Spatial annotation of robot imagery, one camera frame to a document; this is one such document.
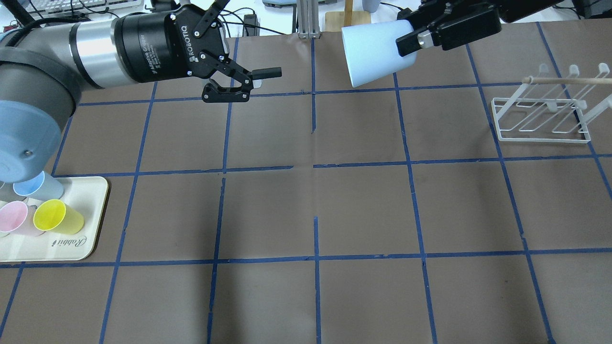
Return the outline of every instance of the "white cup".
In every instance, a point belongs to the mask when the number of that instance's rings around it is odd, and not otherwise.
[[[412,32],[408,20],[342,28],[346,64],[353,87],[410,67],[417,53],[400,56],[395,40]]]

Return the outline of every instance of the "keyboard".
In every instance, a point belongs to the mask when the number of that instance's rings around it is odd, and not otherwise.
[[[83,7],[83,4],[88,8],[101,12],[107,7],[110,12],[116,9],[123,9],[127,7],[142,7],[144,0],[32,0],[34,7],[40,12],[44,18],[48,17],[69,17],[73,13],[78,15],[80,13],[91,14]],[[38,13],[34,10],[31,4],[28,3],[26,10],[33,17],[38,17]]]

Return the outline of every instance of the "wooden board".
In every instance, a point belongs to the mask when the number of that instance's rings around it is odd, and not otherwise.
[[[338,32],[344,26],[344,12],[325,13],[325,31]],[[353,11],[352,25],[370,24],[372,22],[370,13],[366,11]]]

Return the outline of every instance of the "plastic cup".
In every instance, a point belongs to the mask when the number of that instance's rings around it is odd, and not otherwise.
[[[368,11],[370,13],[376,12],[380,4],[381,0],[361,0],[361,5],[364,8],[364,11]]]
[[[0,233],[39,236],[43,231],[34,226],[32,218],[36,206],[28,206],[22,201],[13,201],[0,209]]]
[[[40,201],[55,200],[64,194],[62,183],[44,171],[28,181],[13,184],[13,190],[17,195]]]
[[[412,32],[408,20],[342,28],[346,64],[353,87],[393,74],[414,64],[416,52],[400,56],[395,40]]]
[[[34,226],[41,231],[75,234],[84,224],[83,216],[60,200],[44,202],[34,214]]]
[[[19,196],[13,191],[13,184],[0,182],[0,201],[12,202],[12,201],[23,201],[26,198]]]

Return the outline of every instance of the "light blue cup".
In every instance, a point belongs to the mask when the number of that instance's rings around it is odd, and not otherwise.
[[[44,171],[28,181],[13,184],[13,190],[17,195],[40,201],[57,200],[64,194],[62,183]]]
[[[410,67],[417,53],[400,56],[395,40],[412,32],[408,20],[342,28],[346,64],[353,87]]]

